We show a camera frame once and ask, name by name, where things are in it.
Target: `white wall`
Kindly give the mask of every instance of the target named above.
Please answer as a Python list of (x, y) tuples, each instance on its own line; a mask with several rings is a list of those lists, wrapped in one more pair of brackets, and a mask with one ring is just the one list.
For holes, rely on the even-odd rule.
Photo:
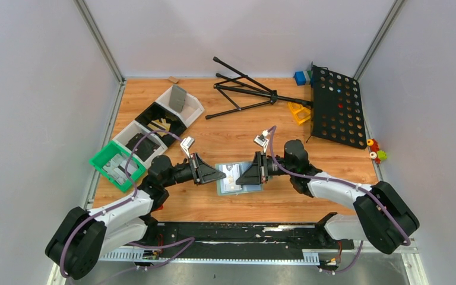
[(0, 284), (45, 284), (117, 88), (73, 1), (0, 0)]
[(394, 0), (87, 0), (127, 77), (353, 75)]
[(382, 174), (420, 219), (430, 284), (456, 284), (456, 1), (407, 1), (361, 87)]

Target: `wooden tabletop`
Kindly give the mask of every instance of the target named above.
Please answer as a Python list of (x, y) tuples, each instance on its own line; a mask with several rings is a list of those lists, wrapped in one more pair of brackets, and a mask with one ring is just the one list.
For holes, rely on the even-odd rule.
[[(195, 138), (192, 152), (209, 165), (216, 163), (252, 161), (254, 152), (261, 150), (253, 139), (264, 129), (277, 125), (274, 138), (276, 154), (283, 155), (284, 143), (300, 139), (308, 151), (310, 162), (333, 176), (353, 182), (376, 183), (376, 175), (367, 150), (358, 150), (336, 142), (312, 137), (309, 122), (298, 125), (287, 107), (287, 102), (266, 105), (251, 110), (205, 120), (205, 115), (229, 109), (233, 105), (213, 89), (218, 79), (182, 79), (179, 84), (198, 98), (205, 112), (182, 137)], [(278, 91), (279, 95), (310, 100), (310, 86), (296, 86), (294, 79), (258, 79), (259, 82)], [(129, 80), (116, 119), (112, 137), (132, 122), (172, 83), (166, 79)], [(239, 105), (263, 102), (244, 94), (230, 94)], [(165, 154), (173, 164), (182, 162), (184, 154), (174, 143)], [(264, 185), (263, 192), (219, 196), (216, 183), (196, 186), (186, 182), (168, 187), (170, 197), (164, 209), (153, 213), (158, 221), (318, 221), (329, 212), (352, 212), (333, 202), (298, 194), (288, 176), (274, 177)], [(100, 207), (126, 194), (113, 186), (103, 176), (100, 178), (94, 207)]]

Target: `gray floor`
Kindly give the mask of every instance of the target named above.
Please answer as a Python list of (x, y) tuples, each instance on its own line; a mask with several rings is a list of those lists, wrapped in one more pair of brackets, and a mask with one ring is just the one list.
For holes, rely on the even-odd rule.
[[(347, 265), (353, 254), (344, 253)], [(74, 284), (97, 284), (120, 270), (132, 267), (127, 262), (100, 261), (93, 271)], [(129, 285), (231, 285), (231, 284), (409, 284), (401, 255), (361, 254), (357, 264), (348, 272), (330, 276), (315, 267), (303, 265), (213, 265), (172, 263), (163, 268), (144, 272), (131, 271), (104, 284)]]

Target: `tripod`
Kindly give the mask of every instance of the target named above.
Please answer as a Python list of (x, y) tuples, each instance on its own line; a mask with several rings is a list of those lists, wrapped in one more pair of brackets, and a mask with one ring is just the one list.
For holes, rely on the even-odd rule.
[[(255, 107), (259, 107), (259, 106), (264, 106), (264, 105), (268, 105), (268, 104), (273, 105), (273, 104), (275, 104), (277, 102), (278, 99), (283, 100), (283, 101), (287, 101), (287, 102), (298, 103), (298, 104), (301, 104), (303, 106), (310, 106), (311, 108), (314, 106), (313, 102), (310, 102), (310, 101), (307, 101), (307, 100), (290, 98), (290, 97), (285, 97), (285, 96), (279, 96), (277, 94), (277, 90), (271, 90), (270, 88), (266, 87), (265, 85), (263, 85), (263, 84), (257, 82), (256, 80), (252, 79), (248, 75), (243, 74), (242, 72), (234, 69), (233, 67), (231, 67), (230, 65), (228, 65), (225, 62), (223, 62), (221, 59), (219, 59), (217, 57), (214, 57), (213, 61), (217, 62), (218, 64), (220, 64), (220, 65), (228, 68), (229, 70), (237, 73), (239, 76), (236, 77), (236, 78), (229, 78), (229, 77), (226, 77), (226, 76), (224, 76), (222, 74), (216, 73), (216, 77), (222, 78), (222, 79), (224, 79), (224, 81), (221, 81), (219, 83), (214, 84), (214, 88), (217, 91), (219, 91), (219, 93), (221, 93), (228, 101), (230, 101), (230, 103), (235, 106), (235, 109), (224, 111), (224, 112), (220, 112), (220, 113), (216, 113), (216, 114), (212, 114), (212, 115), (207, 115), (207, 116), (205, 116), (205, 118), (207, 120), (215, 118), (215, 117), (219, 117), (219, 116), (235, 113), (235, 112), (238, 112), (238, 111), (252, 109), (252, 108), (255, 108)], [(255, 84), (257, 87), (249, 85), (247, 83), (240, 82), (241, 79), (247, 79), (249, 82)], [(230, 82), (236, 83), (237, 85), (236, 86), (226, 86), (226, 85), (224, 85), (225, 83), (230, 83)], [(243, 93), (243, 94), (250, 94), (250, 95), (259, 96), (259, 97), (265, 97), (265, 98), (269, 98), (269, 100), (265, 101), (265, 102), (257, 103), (257, 104), (252, 104), (252, 105), (249, 105), (249, 106), (240, 107), (239, 105), (237, 105), (237, 103), (235, 103), (224, 92), (225, 90), (226, 91), (237, 92), (237, 93)]]

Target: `yellow object in bin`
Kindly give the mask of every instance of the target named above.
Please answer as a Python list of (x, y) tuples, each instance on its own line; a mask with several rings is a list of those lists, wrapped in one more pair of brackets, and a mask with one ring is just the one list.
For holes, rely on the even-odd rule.
[(303, 107), (301, 104), (287, 102), (287, 107), (293, 114), (294, 120), (298, 125), (310, 120), (310, 110)]

